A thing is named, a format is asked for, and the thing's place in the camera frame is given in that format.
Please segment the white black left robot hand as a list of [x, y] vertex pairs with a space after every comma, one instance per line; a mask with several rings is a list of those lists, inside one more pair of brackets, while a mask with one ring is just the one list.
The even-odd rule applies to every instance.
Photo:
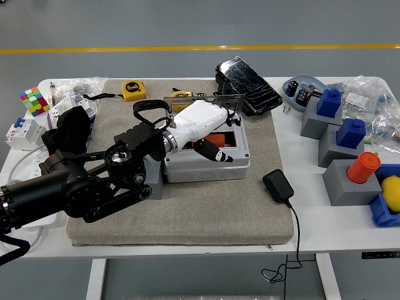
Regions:
[[210, 161], [231, 163], [233, 158], [206, 139], [212, 131], [224, 123], [240, 125], [236, 112], [218, 105], [197, 100], [174, 117], [174, 127], [164, 130], [164, 147], [167, 153], [177, 153], [186, 143], [193, 143], [193, 149]]

